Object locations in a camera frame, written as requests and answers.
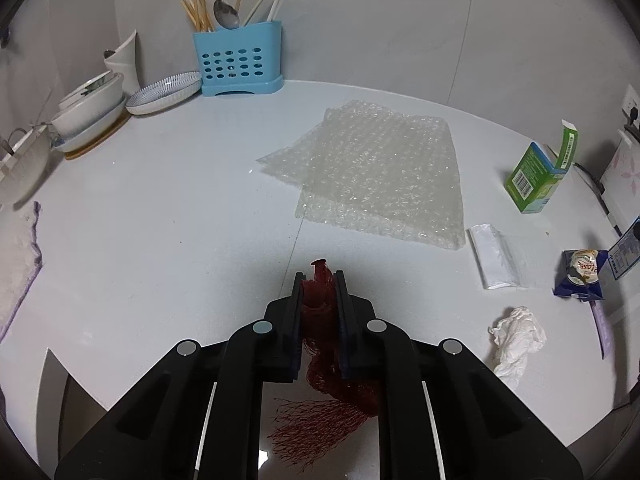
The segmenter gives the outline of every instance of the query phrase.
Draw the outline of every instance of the wooden coaster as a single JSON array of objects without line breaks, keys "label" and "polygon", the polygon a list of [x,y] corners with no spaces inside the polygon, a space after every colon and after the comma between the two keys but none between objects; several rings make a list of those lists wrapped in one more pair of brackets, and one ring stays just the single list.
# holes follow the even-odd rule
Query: wooden coaster
[{"label": "wooden coaster", "polygon": [[75,158],[78,158],[79,156],[82,156],[85,153],[90,152],[96,146],[99,146],[100,144],[102,144],[105,140],[111,137],[115,132],[121,129],[121,127],[123,127],[130,118],[131,118],[131,114],[127,112],[126,109],[124,109],[120,114],[120,117],[118,117],[118,119],[111,126],[109,126],[106,130],[104,130],[103,133],[100,134],[100,136],[96,137],[94,140],[92,140],[82,148],[78,148],[77,150],[73,150],[72,152],[65,153],[65,159],[74,160]]}]

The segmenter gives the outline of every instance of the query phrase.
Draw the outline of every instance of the green carton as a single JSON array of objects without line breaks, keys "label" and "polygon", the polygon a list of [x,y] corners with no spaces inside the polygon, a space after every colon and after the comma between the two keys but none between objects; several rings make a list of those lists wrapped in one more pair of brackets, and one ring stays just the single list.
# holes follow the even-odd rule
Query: green carton
[{"label": "green carton", "polygon": [[578,130],[562,121],[562,148],[556,155],[548,146],[532,142],[504,187],[521,213],[539,213],[574,161]]}]

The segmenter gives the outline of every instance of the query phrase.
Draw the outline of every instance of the white vase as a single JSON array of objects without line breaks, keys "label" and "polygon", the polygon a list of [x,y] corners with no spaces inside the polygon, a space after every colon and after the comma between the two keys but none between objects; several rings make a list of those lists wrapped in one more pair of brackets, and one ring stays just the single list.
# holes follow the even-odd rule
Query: white vase
[{"label": "white vase", "polygon": [[140,90],[138,70],[136,69],[136,30],[127,41],[121,44],[114,54],[104,60],[109,70],[120,72],[124,76],[122,90],[127,96],[132,96]]}]

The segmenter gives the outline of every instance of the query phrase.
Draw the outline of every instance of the bubble wrap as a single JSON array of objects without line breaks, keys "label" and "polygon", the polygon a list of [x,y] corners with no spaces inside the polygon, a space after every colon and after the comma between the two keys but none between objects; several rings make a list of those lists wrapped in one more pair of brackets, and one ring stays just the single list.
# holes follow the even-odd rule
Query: bubble wrap
[{"label": "bubble wrap", "polygon": [[448,124],[352,101],[259,160],[302,188],[297,218],[456,250],[465,244]]}]

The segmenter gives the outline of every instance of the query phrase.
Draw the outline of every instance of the blue snack wrapper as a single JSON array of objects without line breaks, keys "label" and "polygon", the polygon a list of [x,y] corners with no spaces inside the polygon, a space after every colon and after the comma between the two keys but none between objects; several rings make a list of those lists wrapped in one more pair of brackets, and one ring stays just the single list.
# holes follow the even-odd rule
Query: blue snack wrapper
[{"label": "blue snack wrapper", "polygon": [[607,261],[609,251],[563,251],[560,282],[554,295],[578,298],[580,301],[603,300],[598,273]]}]

